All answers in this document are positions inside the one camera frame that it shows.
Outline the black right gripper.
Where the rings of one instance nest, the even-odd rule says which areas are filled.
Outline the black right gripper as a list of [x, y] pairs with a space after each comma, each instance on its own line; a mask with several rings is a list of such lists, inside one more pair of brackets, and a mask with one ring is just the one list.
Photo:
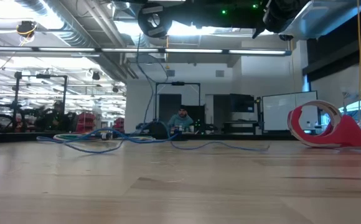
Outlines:
[[165, 8], [172, 21], [191, 26], [253, 29], [253, 39], [265, 30], [264, 3], [261, 0], [208, 0], [195, 4], [178, 4]]

